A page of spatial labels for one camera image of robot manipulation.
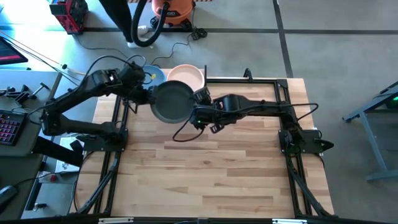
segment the orange vacuum cleaner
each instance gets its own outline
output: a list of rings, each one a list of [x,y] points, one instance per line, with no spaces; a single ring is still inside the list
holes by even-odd
[[[146,5],[147,0],[139,0],[136,12],[132,18],[131,36],[140,47],[148,47],[155,42],[162,32],[164,24],[169,27],[181,25],[183,29],[191,30],[192,23],[190,16],[195,2],[192,0],[152,0],[152,10],[155,17],[150,20],[150,24],[155,28],[154,35],[146,41],[141,41],[138,38],[137,28],[142,11]]]

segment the black hose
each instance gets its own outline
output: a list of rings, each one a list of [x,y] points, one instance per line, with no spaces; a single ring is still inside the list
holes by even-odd
[[[152,37],[150,37],[147,41],[141,41],[138,38],[137,30],[138,30],[139,19],[141,18],[141,14],[142,14],[142,11],[144,10],[146,2],[147,2],[147,0],[139,0],[137,8],[136,8],[136,12],[134,13],[134,16],[132,18],[132,24],[131,24],[131,37],[132,37],[134,43],[136,43],[136,45],[140,46],[140,47],[150,46],[159,37],[160,32],[162,31],[164,22],[166,20],[167,11],[170,7],[170,4],[168,2],[163,3],[162,13],[160,15],[160,20],[156,27],[154,35]]]

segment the keyboard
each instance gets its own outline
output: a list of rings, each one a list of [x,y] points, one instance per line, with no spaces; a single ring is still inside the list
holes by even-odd
[[[0,110],[0,145],[15,146],[27,113]]]

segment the wooden tabletop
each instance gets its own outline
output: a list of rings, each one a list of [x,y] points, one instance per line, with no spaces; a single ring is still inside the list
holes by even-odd
[[[292,103],[308,103],[303,79],[288,79],[288,84]],[[212,98],[235,93],[275,101],[273,87],[266,84],[209,84],[208,88]],[[111,121],[115,99],[113,95],[98,99],[95,123]],[[310,108],[295,110],[299,117]],[[312,129],[312,117],[301,119],[300,124]],[[218,134],[206,129],[195,141],[173,142],[172,135],[181,125],[158,121],[149,106],[140,106],[138,114],[129,113],[128,146],[119,166],[112,216],[294,217],[286,163],[279,152],[278,118],[248,116]],[[178,138],[197,133],[187,125]],[[79,207],[98,185],[103,156],[94,153],[82,167],[76,192]],[[303,164],[309,189],[333,213],[321,160],[304,154]],[[301,191],[298,195],[305,211]]]

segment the concrete floor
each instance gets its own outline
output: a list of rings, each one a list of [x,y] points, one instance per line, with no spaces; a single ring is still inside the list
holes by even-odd
[[[87,27],[110,31],[115,25],[96,0],[87,1],[90,15]],[[326,175],[335,213],[344,218],[398,222],[398,179],[366,182],[365,176],[377,171],[376,160],[360,122],[346,124],[341,117],[370,100],[376,93],[397,81],[398,39],[396,35],[374,35],[375,30],[398,34],[398,1],[395,0],[279,0],[285,29],[289,30],[360,30],[359,35],[286,34],[280,41],[273,0],[216,0],[199,2],[195,25],[212,28],[208,37],[178,46],[172,58],[159,60],[162,68],[190,63],[208,66],[209,76],[240,77],[246,67],[255,77],[287,77],[291,66],[295,78],[304,78],[310,101],[320,104],[313,115],[323,138],[335,147],[325,153]],[[135,4],[129,7],[134,10]],[[12,7],[0,14],[0,27],[17,40],[69,67],[85,72],[91,62],[105,54],[120,56],[111,50],[86,50],[70,35],[60,31],[52,16],[19,17]],[[149,5],[142,17],[152,17]],[[153,58],[169,55],[175,42],[184,42],[187,34],[162,34],[154,48],[128,49],[120,32],[85,32],[79,40],[87,47],[117,48],[127,55],[141,54],[150,63]],[[281,47],[286,46],[290,64]],[[103,60],[96,68],[121,67],[114,60]],[[30,58],[34,70],[50,68]],[[73,84],[62,79],[57,94]],[[91,121],[96,100],[88,100],[66,112],[69,118]],[[398,168],[398,153],[388,152],[388,166]],[[25,212],[24,218],[66,214],[70,203],[70,185],[44,185],[40,203],[50,207]]]

